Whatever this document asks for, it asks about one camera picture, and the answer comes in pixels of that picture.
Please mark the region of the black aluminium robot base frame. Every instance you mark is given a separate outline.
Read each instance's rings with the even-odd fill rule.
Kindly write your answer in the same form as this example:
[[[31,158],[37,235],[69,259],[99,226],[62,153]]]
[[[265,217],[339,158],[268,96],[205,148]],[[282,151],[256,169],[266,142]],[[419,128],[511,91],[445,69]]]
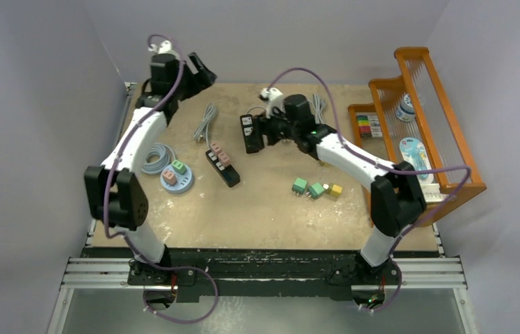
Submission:
[[[396,289],[466,287],[457,258],[397,259],[376,273],[355,265],[356,252],[342,250],[234,250],[174,248],[165,273],[129,257],[124,249],[87,249],[69,260],[62,286],[72,289],[134,289],[194,303],[203,296],[326,297],[334,301],[381,301]]]

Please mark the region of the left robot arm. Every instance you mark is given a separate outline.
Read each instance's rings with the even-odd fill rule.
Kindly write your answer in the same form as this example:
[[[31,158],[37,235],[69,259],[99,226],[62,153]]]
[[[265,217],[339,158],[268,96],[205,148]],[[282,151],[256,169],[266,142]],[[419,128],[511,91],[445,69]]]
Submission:
[[[155,140],[167,128],[179,103],[211,87],[217,76],[192,52],[184,60],[169,51],[155,54],[151,77],[139,96],[130,125],[110,155],[84,173],[93,218],[104,224],[107,238],[123,238],[145,275],[157,285],[172,277],[170,254],[146,218],[149,203],[138,176]]]

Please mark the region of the yellow plug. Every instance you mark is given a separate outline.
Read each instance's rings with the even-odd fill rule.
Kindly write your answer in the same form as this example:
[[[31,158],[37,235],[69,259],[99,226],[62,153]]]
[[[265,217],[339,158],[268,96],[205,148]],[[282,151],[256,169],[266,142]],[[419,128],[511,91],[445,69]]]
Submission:
[[[339,198],[343,191],[343,188],[338,184],[324,184],[323,187],[325,189],[326,194],[334,198]]]

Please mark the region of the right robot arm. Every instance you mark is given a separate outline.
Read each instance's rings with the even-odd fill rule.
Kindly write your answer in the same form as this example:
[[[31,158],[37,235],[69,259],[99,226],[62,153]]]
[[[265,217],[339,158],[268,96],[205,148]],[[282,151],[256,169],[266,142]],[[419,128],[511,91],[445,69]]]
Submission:
[[[265,111],[253,117],[253,132],[265,136],[266,145],[293,141],[299,151],[342,170],[368,189],[374,228],[357,256],[355,273],[364,283],[374,282],[400,233],[427,208],[414,167],[406,161],[394,164],[379,159],[333,127],[317,123],[304,95],[284,96],[276,88],[264,88],[259,99]]]

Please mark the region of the black strip with green USB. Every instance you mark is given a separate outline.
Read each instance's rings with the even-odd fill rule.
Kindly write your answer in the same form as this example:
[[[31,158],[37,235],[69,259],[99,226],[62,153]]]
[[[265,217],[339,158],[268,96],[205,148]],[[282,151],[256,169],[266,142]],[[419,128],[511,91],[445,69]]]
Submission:
[[[245,152],[247,154],[258,153],[264,149],[264,141],[260,132],[257,117],[252,114],[240,116],[241,130],[243,134]]]

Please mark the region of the black strip with pink plugs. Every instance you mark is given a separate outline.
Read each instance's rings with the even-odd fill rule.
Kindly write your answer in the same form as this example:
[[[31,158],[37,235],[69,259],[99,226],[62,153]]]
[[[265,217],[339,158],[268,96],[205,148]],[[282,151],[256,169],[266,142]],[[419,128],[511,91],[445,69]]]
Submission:
[[[211,164],[214,171],[219,174],[223,182],[229,188],[232,188],[240,183],[241,176],[233,166],[224,166],[212,150],[207,150],[205,155],[207,161]]]

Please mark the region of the green plug adapter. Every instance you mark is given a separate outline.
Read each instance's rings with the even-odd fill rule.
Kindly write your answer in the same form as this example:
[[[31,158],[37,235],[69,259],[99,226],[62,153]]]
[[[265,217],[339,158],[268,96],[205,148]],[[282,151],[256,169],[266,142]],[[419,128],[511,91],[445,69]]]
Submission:
[[[321,183],[319,183],[319,182],[310,185],[310,186],[307,188],[307,192],[306,192],[306,194],[307,194],[310,198],[312,198],[312,199],[320,198],[324,193],[325,193],[325,188],[324,188],[323,185],[322,185]]]

